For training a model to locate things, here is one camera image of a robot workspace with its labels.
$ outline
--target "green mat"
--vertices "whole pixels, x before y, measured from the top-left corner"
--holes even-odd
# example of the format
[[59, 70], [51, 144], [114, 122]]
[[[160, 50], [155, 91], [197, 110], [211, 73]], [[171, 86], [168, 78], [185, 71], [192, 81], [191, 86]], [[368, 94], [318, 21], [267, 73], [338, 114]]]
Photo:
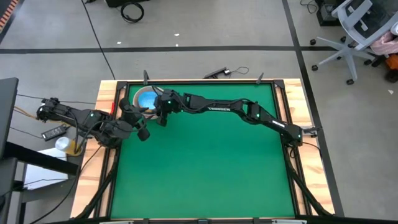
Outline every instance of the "green mat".
[[[130, 101], [142, 86], [130, 89]], [[180, 94], [258, 101], [275, 115], [271, 85], [161, 85]], [[279, 135], [234, 113], [168, 117], [123, 141], [111, 218], [294, 216]]]

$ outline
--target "desk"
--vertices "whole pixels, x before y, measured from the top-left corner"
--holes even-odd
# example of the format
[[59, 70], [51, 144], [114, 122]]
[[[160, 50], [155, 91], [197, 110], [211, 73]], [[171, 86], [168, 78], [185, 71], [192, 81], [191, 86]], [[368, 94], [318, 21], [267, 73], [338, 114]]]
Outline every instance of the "desk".
[[[299, 79], [263, 80], [260, 85], [255, 80], [148, 81], [207, 98], [257, 100], [285, 121], [312, 125]], [[110, 113], [115, 101], [125, 95], [131, 100], [142, 82], [131, 80], [123, 88], [122, 81], [102, 81], [95, 109]], [[115, 113], [120, 116], [121, 112], [116, 109]], [[108, 186], [94, 216], [139, 220], [280, 218], [315, 213], [287, 177], [279, 135], [266, 127], [246, 124], [235, 114], [207, 112], [171, 114], [166, 128], [151, 121], [148, 130], [151, 137], [146, 142], [140, 142], [133, 133], [123, 141], [120, 151], [102, 150], [95, 155], [79, 178], [71, 217], [91, 200], [115, 158], [116, 181]], [[303, 141], [317, 144], [310, 136], [304, 136]], [[88, 141], [83, 163], [97, 148], [94, 139]], [[318, 149], [304, 144], [299, 147], [299, 155], [299, 161], [291, 161], [297, 170], [302, 167], [307, 187], [333, 213]]]
[[12, 191], [22, 189], [22, 183], [14, 181], [18, 161], [70, 175], [75, 175], [78, 171], [76, 164], [7, 141], [17, 96], [17, 86], [17, 78], [0, 80], [0, 201], [4, 202], [0, 210], [0, 223], [7, 223]]

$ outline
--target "gray office chair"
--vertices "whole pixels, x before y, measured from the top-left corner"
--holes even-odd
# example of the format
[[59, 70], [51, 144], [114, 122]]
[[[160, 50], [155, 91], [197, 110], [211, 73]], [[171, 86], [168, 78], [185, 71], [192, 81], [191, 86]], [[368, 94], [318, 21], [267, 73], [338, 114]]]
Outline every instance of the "gray office chair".
[[[375, 58], [369, 53], [374, 53], [368, 47], [398, 22], [398, 12], [388, 11], [386, 7], [375, 0], [373, 2], [370, 0], [346, 0], [340, 4], [331, 15], [340, 20], [347, 35], [340, 39], [341, 42], [317, 37], [318, 40], [338, 51], [317, 65], [312, 65], [312, 70], [317, 71], [318, 66], [344, 57], [351, 73], [351, 79], [347, 80], [346, 83], [348, 85], [354, 84], [358, 76], [353, 56], [367, 59], [365, 65], [372, 63]], [[311, 40], [310, 44], [315, 45], [316, 40]]]

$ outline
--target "chair leg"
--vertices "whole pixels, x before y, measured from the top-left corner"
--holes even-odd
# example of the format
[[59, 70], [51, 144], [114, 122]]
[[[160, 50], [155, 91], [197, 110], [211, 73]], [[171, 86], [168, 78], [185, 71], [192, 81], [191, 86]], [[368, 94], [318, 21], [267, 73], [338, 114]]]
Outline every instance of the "chair leg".
[[356, 81], [358, 79], [358, 76], [356, 75], [354, 58], [351, 54], [346, 54], [345, 59], [348, 64], [349, 72], [351, 72], [351, 76], [353, 77], [353, 80]]
[[318, 39], [318, 40], [321, 40], [322, 42], [324, 42], [325, 44], [327, 44], [329, 47], [333, 47], [333, 48], [336, 49], [336, 50], [341, 50], [341, 49], [343, 49], [344, 47], [346, 47], [344, 44], [337, 43], [337, 42], [334, 42], [334, 41], [331, 41], [331, 40], [327, 40], [327, 39], [324, 39], [324, 38], [322, 38], [322, 37], [317, 37], [317, 39]]
[[336, 58], [338, 58], [340, 56], [343, 56], [343, 55], [344, 55], [344, 51], [340, 50], [337, 53], [333, 54], [332, 56], [330, 56], [330, 57], [324, 59], [323, 61], [319, 62], [318, 65], [323, 65], [324, 63], [328, 63], [328, 62], [330, 62], [332, 60], [336, 60]]
[[352, 50], [351, 53], [354, 56], [369, 59], [369, 60], [374, 60], [375, 58], [372, 55], [367, 54], [366, 52], [359, 52], [357, 50]]

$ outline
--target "concrete floor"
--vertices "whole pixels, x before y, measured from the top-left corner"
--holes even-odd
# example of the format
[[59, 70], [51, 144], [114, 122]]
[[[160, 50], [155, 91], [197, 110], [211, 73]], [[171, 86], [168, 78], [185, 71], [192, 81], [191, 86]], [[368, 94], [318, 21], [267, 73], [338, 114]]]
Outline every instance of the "concrete floor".
[[[299, 0], [151, 0], [142, 3], [146, 12], [137, 24], [125, 23], [119, 12], [103, 1], [86, 6], [101, 45], [108, 48], [293, 46], [283, 2], [289, 4], [301, 46], [308, 46], [318, 35], [338, 40], [344, 34], [340, 27], [320, 27], [316, 15], [309, 14]], [[80, 0], [25, 0], [0, 43], [0, 52], [79, 48], [98, 48]], [[398, 220], [398, 86], [384, 81], [383, 66], [365, 67], [360, 59], [356, 61], [359, 79], [353, 86], [345, 84], [349, 70], [344, 61], [311, 71], [311, 65], [331, 54], [305, 51], [303, 57], [345, 215]], [[250, 68], [247, 75], [234, 74], [235, 78], [257, 78], [261, 72], [264, 78], [302, 78], [293, 47], [285, 51], [125, 52], [106, 56], [117, 79], [141, 78], [143, 69], [151, 78], [201, 78], [225, 66]], [[100, 81], [112, 79], [101, 53], [0, 54], [0, 67], [0, 78], [19, 78], [19, 93], [63, 100], [95, 102]], [[39, 104], [39, 100], [20, 97], [16, 102], [31, 113]], [[20, 114], [14, 114], [11, 125], [34, 134], [54, 127]], [[53, 147], [53, 141], [29, 136], [21, 141], [22, 135], [10, 130], [9, 141], [34, 150]], [[67, 188], [61, 186], [55, 186], [56, 193], [45, 200], [28, 203], [25, 223], [62, 199]], [[42, 223], [66, 220], [72, 201], [71, 195]]]

